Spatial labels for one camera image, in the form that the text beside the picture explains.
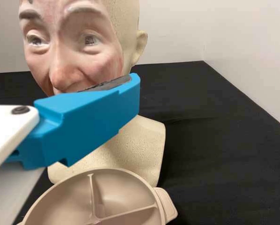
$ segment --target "black tablecloth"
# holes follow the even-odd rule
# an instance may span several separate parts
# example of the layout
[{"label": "black tablecloth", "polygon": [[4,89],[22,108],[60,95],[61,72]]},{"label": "black tablecloth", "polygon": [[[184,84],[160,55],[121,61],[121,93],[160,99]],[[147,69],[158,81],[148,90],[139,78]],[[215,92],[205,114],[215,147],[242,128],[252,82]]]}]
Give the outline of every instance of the black tablecloth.
[{"label": "black tablecloth", "polygon": [[[141,65],[140,115],[166,126],[159,186],[170,225],[280,225],[280,123],[204,62]],[[44,94],[30,73],[0,74],[0,104]],[[45,171],[17,222],[52,184]]]}]

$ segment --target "forehead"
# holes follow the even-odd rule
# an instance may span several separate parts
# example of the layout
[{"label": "forehead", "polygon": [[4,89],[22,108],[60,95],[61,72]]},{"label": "forehead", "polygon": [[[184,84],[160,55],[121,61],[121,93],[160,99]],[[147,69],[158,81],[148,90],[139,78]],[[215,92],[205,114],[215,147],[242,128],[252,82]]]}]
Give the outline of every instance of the forehead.
[{"label": "forehead", "polygon": [[64,9],[72,4],[103,6],[101,0],[20,0],[20,7],[45,8],[45,10]]}]

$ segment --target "white wall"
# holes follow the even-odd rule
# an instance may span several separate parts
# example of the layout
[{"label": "white wall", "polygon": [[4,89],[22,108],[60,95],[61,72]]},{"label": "white wall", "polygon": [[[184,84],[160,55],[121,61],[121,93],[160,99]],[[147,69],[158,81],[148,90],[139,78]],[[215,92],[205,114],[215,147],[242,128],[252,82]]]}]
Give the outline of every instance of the white wall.
[{"label": "white wall", "polygon": [[0,72],[28,70],[18,20],[19,0],[0,0]]},{"label": "white wall", "polygon": [[140,0],[148,44],[139,64],[203,60],[205,0]]},{"label": "white wall", "polygon": [[[28,70],[18,22],[19,0],[0,0],[0,72]],[[149,41],[139,64],[202,60],[204,5],[195,0],[140,0]]]},{"label": "white wall", "polygon": [[280,0],[208,7],[204,60],[280,122]]}]

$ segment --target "mannequin face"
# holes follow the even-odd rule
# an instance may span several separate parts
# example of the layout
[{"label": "mannequin face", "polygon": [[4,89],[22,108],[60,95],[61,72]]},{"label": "mannequin face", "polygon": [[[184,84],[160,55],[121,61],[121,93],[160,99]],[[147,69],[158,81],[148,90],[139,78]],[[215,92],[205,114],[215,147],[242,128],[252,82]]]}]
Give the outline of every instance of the mannequin face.
[{"label": "mannequin face", "polygon": [[27,64],[47,95],[74,92],[123,75],[123,51],[100,0],[23,0]]}]

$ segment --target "beige plate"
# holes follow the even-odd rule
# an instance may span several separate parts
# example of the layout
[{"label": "beige plate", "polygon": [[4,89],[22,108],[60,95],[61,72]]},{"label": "beige plate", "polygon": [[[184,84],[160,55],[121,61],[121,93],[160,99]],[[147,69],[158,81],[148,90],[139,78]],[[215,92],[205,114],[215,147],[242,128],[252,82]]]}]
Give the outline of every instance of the beige plate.
[{"label": "beige plate", "polygon": [[47,190],[20,225],[164,225],[177,217],[168,193],[123,169],[96,169]]}]

